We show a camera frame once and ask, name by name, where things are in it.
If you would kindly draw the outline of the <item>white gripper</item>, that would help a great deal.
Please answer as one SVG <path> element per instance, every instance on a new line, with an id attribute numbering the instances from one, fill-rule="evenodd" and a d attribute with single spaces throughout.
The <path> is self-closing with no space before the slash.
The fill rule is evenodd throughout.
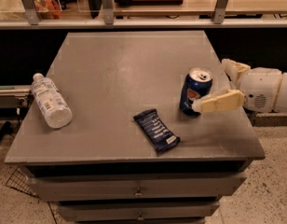
<path id="1" fill-rule="evenodd" d="M 245 63 L 230 59 L 223 59 L 222 66 L 233 86 L 239 87 L 239 90 L 220 90 L 203 96 L 193 102 L 192 109 L 195 112 L 231 111 L 243 104 L 251 111 L 268 113 L 272 110 L 282 76 L 279 69 L 251 69 Z"/>

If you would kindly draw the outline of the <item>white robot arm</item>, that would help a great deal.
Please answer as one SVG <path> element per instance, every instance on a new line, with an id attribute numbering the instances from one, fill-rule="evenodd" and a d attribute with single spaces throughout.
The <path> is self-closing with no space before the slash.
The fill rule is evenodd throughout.
<path id="1" fill-rule="evenodd" d="M 287 114 L 287 73 L 276 68 L 251 68 L 230 59 L 223 59 L 222 67 L 230 78 L 230 88 L 197 99 L 192 104 L 194 111 L 230 111 L 242 106 L 259 113 Z"/>

